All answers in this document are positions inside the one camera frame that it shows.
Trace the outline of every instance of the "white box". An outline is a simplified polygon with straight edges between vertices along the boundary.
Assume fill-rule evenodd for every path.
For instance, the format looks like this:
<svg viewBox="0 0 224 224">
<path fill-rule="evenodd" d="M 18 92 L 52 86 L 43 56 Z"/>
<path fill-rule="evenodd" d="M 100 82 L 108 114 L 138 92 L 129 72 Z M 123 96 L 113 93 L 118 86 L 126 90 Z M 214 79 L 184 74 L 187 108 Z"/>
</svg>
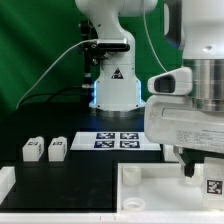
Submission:
<svg viewBox="0 0 224 224">
<path fill-rule="evenodd" d="M 23 147 L 23 161 L 37 162 L 44 152 L 44 139 L 42 137 L 30 138 Z"/>
<path fill-rule="evenodd" d="M 67 153 L 67 139 L 64 137 L 54 138 L 48 147 L 50 162 L 63 162 Z"/>
</svg>

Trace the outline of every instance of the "black table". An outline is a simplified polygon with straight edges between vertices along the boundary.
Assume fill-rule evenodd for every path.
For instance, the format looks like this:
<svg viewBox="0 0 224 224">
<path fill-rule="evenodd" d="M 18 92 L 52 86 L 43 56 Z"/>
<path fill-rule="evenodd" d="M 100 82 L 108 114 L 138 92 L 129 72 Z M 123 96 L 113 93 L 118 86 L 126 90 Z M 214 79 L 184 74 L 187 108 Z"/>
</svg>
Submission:
<svg viewBox="0 0 224 224">
<path fill-rule="evenodd" d="M 0 212 L 116 212 L 118 163 L 161 162 L 160 151 L 70 151 L 64 162 L 49 162 L 52 138 L 77 131 L 143 131 L 143 115 L 105 118 L 81 103 L 32 103 L 0 125 L 0 168 L 14 166 L 16 184 Z M 31 137 L 45 139 L 39 162 L 23 162 L 22 147 Z"/>
</svg>

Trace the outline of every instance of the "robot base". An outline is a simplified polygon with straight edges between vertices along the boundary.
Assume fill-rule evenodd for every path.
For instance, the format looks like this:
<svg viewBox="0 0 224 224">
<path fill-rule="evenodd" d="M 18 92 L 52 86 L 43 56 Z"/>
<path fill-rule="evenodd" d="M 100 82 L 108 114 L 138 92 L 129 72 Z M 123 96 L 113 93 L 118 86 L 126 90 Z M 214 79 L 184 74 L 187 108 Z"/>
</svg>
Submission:
<svg viewBox="0 0 224 224">
<path fill-rule="evenodd" d="M 101 110 L 98 108 L 91 107 L 90 105 L 90 111 L 92 114 L 96 114 L 102 117 L 118 117 L 118 118 L 129 118 L 138 116 L 140 114 L 144 114 L 145 111 L 145 104 L 142 104 L 141 107 L 138 107 L 133 110 L 129 111 L 110 111 L 110 110 Z"/>
</svg>

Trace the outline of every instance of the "white platform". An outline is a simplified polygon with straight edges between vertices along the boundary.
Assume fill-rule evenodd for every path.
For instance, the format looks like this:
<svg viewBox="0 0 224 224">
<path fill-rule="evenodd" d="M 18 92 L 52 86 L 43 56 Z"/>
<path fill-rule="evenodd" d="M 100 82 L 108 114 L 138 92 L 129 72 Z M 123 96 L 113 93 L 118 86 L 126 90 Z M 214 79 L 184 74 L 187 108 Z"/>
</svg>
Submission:
<svg viewBox="0 0 224 224">
<path fill-rule="evenodd" d="M 148 150 L 159 151 L 144 132 L 77 132 L 71 150 Z"/>
<path fill-rule="evenodd" d="M 134 164 L 142 169 L 142 183 L 125 186 L 122 183 L 123 167 L 118 169 L 118 211 L 113 214 L 3 214 L 1 224 L 223 224 L 224 212 L 210 210 L 201 204 L 200 180 L 185 179 L 179 164 Z M 197 166 L 198 177 L 203 166 Z M 146 202 L 144 211 L 124 211 L 126 198 L 140 197 Z"/>
</svg>

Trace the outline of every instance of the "green backdrop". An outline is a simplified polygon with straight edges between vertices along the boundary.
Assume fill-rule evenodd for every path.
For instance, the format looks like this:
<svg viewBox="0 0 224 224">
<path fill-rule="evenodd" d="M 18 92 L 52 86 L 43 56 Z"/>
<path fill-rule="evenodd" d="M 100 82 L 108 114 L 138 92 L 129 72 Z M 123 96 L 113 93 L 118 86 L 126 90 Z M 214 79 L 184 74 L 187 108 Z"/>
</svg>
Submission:
<svg viewBox="0 0 224 224">
<path fill-rule="evenodd" d="M 74 0 L 0 0 L 0 120 L 15 110 L 21 96 L 66 49 L 81 40 L 78 23 L 85 17 Z M 136 75 L 143 83 L 143 99 L 149 93 L 149 77 L 161 68 L 152 56 L 143 19 L 121 18 L 122 26 L 136 38 Z M 155 50 L 167 70 L 181 65 L 181 52 L 163 36 L 163 0 L 147 15 Z M 67 55 L 32 92 L 52 93 L 83 81 L 83 58 Z"/>
</svg>

